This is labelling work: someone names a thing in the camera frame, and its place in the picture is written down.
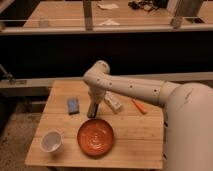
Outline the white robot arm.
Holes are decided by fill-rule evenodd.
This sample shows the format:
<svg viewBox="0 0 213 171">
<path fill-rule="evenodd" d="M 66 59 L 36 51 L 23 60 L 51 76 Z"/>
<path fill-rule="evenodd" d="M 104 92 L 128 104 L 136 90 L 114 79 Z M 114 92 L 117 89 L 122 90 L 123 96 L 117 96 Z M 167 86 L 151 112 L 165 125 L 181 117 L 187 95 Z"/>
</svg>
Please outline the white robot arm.
<svg viewBox="0 0 213 171">
<path fill-rule="evenodd" d="M 213 171 L 213 88 L 112 76 L 103 60 L 85 72 L 83 81 L 93 107 L 111 91 L 163 109 L 163 171 Z"/>
</svg>

